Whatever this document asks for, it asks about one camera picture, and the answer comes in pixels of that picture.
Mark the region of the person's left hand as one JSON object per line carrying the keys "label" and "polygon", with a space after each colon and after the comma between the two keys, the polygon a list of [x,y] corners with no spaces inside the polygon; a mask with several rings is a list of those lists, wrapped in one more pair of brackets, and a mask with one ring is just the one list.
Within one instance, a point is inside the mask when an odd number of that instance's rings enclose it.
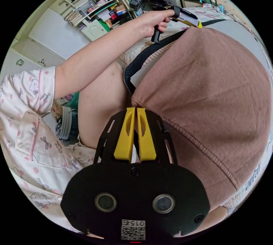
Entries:
{"label": "person's left hand", "polygon": [[154,34],[155,27],[164,33],[170,17],[174,15],[174,10],[149,11],[136,19],[137,28],[144,38],[151,37]]}

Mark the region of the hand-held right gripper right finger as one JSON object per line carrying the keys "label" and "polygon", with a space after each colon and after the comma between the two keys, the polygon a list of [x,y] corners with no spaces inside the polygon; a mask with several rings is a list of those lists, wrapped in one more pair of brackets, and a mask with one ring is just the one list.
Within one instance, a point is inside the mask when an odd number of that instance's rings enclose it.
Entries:
{"label": "hand-held right gripper right finger", "polygon": [[148,116],[144,108],[137,108],[138,123],[138,144],[140,151],[140,161],[155,161],[156,150],[154,147],[151,130],[148,123]]}

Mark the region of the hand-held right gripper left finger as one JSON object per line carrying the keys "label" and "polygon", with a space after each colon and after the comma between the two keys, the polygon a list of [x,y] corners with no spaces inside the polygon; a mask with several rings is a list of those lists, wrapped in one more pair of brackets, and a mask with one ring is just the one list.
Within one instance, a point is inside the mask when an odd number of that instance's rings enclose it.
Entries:
{"label": "hand-held right gripper left finger", "polygon": [[120,135],[114,151],[117,160],[131,161],[134,143],[135,108],[130,107],[125,111]]}

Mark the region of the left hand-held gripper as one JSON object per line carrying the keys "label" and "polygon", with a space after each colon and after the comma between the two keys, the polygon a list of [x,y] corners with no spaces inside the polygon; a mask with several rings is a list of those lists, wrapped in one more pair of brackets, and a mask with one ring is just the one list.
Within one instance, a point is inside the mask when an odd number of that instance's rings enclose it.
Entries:
{"label": "left hand-held gripper", "polygon": [[188,26],[202,28],[202,24],[199,19],[187,10],[180,8],[176,5],[165,2],[164,0],[143,0],[143,11],[162,11],[162,10],[174,10],[174,15],[170,17],[171,20],[181,22]]}

